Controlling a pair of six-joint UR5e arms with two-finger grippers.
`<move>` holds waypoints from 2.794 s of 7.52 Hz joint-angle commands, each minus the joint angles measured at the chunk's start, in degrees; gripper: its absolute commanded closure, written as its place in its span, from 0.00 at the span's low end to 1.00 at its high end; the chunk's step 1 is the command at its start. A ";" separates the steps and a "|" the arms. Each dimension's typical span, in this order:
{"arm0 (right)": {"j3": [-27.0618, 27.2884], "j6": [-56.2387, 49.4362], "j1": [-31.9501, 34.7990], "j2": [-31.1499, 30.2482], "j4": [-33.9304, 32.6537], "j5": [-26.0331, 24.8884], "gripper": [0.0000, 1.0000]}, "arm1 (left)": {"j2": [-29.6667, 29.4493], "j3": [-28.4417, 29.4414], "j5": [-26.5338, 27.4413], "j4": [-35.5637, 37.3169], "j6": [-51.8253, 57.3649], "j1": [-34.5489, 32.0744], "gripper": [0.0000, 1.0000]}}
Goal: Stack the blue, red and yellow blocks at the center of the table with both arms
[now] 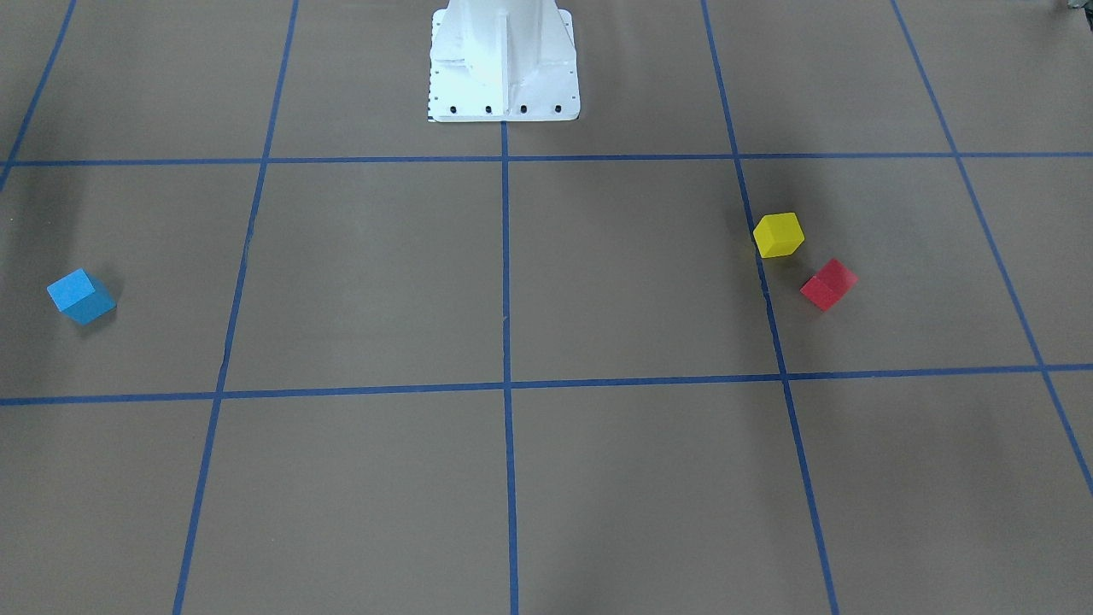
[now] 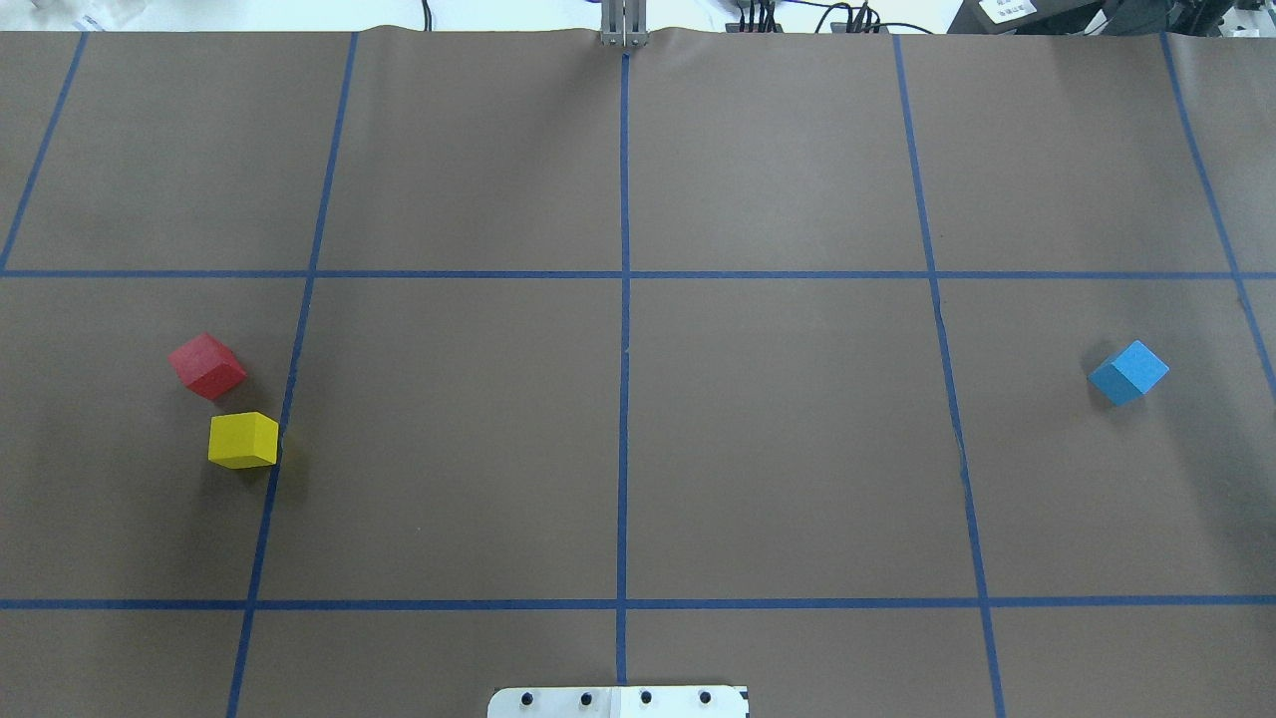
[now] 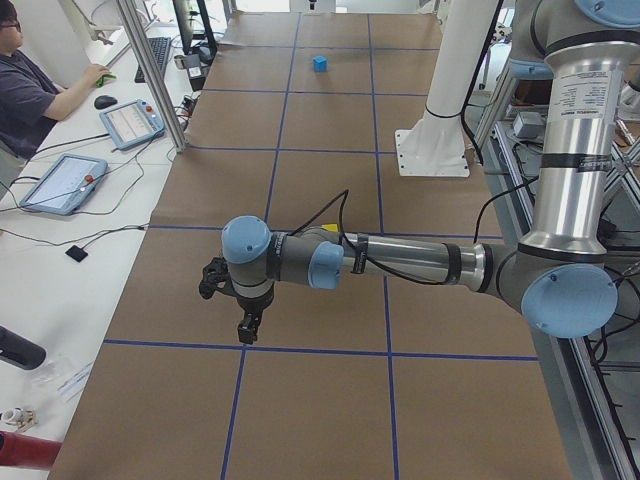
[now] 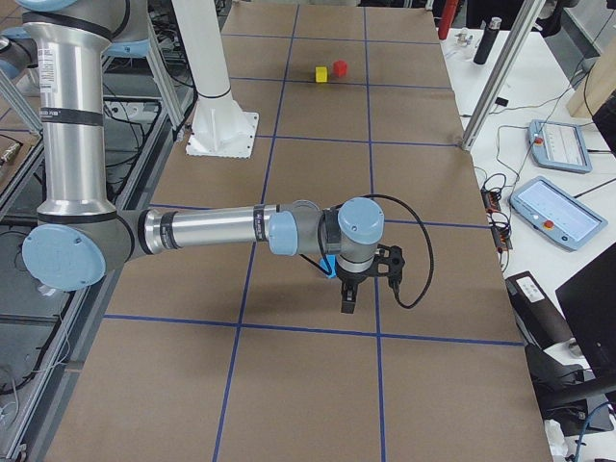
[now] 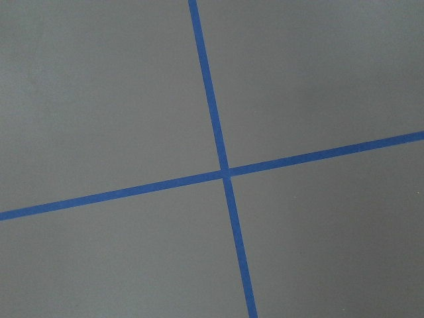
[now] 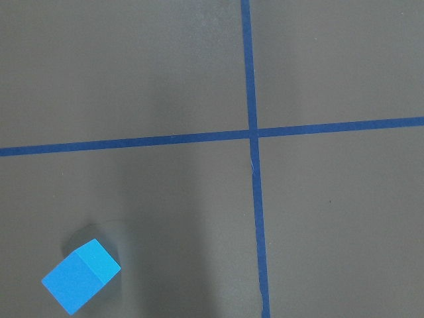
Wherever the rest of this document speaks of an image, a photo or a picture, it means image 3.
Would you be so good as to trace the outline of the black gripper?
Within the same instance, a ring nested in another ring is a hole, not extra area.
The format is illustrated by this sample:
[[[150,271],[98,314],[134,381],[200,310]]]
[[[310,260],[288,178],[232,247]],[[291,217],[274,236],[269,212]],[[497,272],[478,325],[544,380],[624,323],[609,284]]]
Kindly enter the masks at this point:
[[[244,317],[237,326],[238,339],[242,344],[254,344],[258,340],[261,316],[274,300],[274,286],[258,295],[252,292],[250,296],[238,294],[236,301],[244,312]]]

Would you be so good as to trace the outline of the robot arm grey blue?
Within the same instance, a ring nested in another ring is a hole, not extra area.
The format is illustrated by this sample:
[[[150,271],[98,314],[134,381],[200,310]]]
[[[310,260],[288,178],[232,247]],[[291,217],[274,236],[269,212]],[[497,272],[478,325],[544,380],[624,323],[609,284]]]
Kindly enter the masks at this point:
[[[635,1],[520,1],[511,62],[553,77],[530,230],[516,247],[462,247],[330,232],[313,222],[273,232],[255,216],[222,230],[208,279],[234,297],[242,343],[257,339],[278,281],[337,287],[342,271],[463,285],[503,300],[534,328],[579,338],[604,326],[618,291],[597,238],[623,77],[639,55]]]

